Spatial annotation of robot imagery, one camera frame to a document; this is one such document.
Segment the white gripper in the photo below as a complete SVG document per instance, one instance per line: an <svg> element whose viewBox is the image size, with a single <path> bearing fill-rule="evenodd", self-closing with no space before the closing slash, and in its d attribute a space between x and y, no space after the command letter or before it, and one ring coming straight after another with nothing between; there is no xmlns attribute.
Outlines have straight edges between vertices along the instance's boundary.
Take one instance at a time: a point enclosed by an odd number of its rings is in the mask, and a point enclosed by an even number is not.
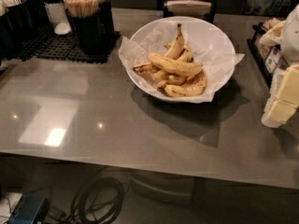
<svg viewBox="0 0 299 224"><path fill-rule="evenodd" d="M299 5L285 21L280 21L263 34L260 43L268 47L280 45L280 50L287 60L298 62ZM286 124L298 108L299 64L293 65L285 71L276 98L278 100L269 99L267 101L262 115L262 124L270 128L278 128Z"/></svg>

